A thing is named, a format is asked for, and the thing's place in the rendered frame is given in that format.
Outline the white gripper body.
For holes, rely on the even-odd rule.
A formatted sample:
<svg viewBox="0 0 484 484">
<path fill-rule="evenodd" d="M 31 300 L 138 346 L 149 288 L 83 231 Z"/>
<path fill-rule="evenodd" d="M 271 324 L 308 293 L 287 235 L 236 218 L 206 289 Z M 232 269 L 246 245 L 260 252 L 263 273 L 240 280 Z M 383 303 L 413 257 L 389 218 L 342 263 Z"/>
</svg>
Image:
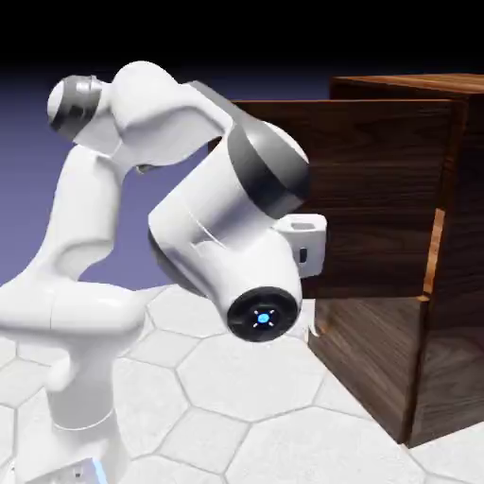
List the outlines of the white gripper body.
<svg viewBox="0 0 484 484">
<path fill-rule="evenodd" d="M 304 299 L 302 310 L 298 319 L 299 338 L 308 341 L 309 337 L 320 337 L 322 331 L 318 326 L 316 315 L 316 300 Z"/>
</svg>

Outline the dark wooden cabinet door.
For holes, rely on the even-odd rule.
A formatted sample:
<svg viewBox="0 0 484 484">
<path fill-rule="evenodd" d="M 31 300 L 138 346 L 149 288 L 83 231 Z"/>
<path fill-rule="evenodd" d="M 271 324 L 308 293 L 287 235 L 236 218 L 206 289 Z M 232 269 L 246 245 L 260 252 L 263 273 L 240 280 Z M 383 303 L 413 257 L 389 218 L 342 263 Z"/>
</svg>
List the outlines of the dark wooden cabinet door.
<svg viewBox="0 0 484 484">
<path fill-rule="evenodd" d="M 289 133 L 309 158 L 303 213 L 327 219 L 321 275 L 306 298 L 423 292 L 452 103 L 436 99 L 241 100 Z"/>
<path fill-rule="evenodd" d="M 308 347 L 397 442 L 415 405 L 426 297 L 317 299 Z"/>
</svg>

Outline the dark wooden cabinet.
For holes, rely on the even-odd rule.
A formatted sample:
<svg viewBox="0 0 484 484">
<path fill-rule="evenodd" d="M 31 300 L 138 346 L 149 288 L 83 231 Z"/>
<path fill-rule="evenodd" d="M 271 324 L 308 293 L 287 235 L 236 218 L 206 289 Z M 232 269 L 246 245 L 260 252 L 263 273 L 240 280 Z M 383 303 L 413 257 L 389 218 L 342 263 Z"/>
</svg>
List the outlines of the dark wooden cabinet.
<svg viewBox="0 0 484 484">
<path fill-rule="evenodd" d="M 329 100 L 452 103 L 430 236 L 415 405 L 415 447 L 484 422 L 484 75 L 334 78 Z"/>
</svg>

